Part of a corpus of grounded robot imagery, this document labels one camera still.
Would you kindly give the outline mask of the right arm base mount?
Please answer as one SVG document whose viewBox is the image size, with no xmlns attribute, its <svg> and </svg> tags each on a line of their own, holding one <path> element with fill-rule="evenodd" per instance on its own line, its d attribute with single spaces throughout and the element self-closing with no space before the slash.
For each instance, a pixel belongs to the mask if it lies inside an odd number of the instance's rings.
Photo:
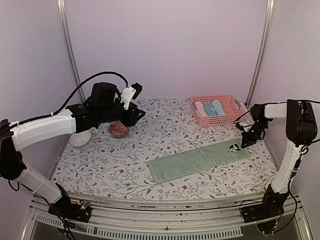
<svg viewBox="0 0 320 240">
<path fill-rule="evenodd" d="M 265 207 L 262 203 L 241 206 L 239 212 L 243 217 L 245 223 L 251 223 L 269 218 L 280 217 L 285 211 L 283 207 L 269 208 Z"/>
</svg>

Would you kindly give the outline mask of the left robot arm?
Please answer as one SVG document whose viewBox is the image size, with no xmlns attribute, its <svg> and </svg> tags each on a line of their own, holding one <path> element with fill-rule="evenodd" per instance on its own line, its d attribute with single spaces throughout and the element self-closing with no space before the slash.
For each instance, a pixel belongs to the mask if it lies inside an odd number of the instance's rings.
<svg viewBox="0 0 320 240">
<path fill-rule="evenodd" d="M 146 113 L 131 101 L 142 91 L 139 83 L 119 91 L 112 83 L 99 82 L 92 87 L 90 97 L 83 104 L 74 104 L 36 117 L 30 121 L 0 122 L 0 175 L 16 181 L 41 195 L 63 216 L 74 213 L 63 190 L 23 162 L 21 150 L 35 143 L 62 135 L 79 134 L 98 128 L 101 124 L 120 121 L 134 126 Z"/>
</svg>

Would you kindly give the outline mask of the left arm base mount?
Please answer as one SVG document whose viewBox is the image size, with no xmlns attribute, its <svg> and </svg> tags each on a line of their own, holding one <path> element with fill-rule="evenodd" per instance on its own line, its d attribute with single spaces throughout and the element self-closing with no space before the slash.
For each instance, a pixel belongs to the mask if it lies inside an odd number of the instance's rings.
<svg viewBox="0 0 320 240">
<path fill-rule="evenodd" d="M 51 204 L 48 213 L 62 219 L 88 223 L 92 214 L 92 208 L 89 205 L 72 203 L 70 200 L 63 200 L 61 198 L 56 203 Z"/>
</svg>

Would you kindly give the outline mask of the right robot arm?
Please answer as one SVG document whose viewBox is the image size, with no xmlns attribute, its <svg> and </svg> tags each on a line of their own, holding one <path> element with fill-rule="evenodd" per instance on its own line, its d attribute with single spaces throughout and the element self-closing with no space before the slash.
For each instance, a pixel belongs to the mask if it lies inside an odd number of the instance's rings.
<svg viewBox="0 0 320 240">
<path fill-rule="evenodd" d="M 318 127 L 312 104 L 318 101 L 287 99 L 284 102 L 255 104 L 238 117 L 234 124 L 241 130 L 241 147 L 247 148 L 262 140 L 269 122 L 285 120 L 286 149 L 278 173 L 264 193 L 258 213 L 269 218 L 281 208 L 290 195 L 291 183 L 299 170 L 302 158 L 316 139 Z"/>
</svg>

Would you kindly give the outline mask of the green panda towel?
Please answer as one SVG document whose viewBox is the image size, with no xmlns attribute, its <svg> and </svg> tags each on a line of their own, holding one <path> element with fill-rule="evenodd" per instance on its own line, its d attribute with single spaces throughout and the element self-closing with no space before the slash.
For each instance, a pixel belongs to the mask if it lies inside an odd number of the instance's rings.
<svg viewBox="0 0 320 240">
<path fill-rule="evenodd" d="M 155 158 L 147 161 L 146 165 L 154 182 L 162 184 L 248 158 L 250 153 L 241 147 L 241 143 L 240 138 L 231 139 Z"/>
</svg>

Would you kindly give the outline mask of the light blue towel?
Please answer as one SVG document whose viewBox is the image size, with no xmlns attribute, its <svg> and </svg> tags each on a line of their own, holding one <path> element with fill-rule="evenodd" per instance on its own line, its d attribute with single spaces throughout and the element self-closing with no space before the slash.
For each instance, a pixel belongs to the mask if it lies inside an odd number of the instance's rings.
<svg viewBox="0 0 320 240">
<path fill-rule="evenodd" d="M 226 114 L 223 105 L 219 100 L 215 99 L 211 104 L 213 105 L 217 116 L 223 116 Z"/>
</svg>

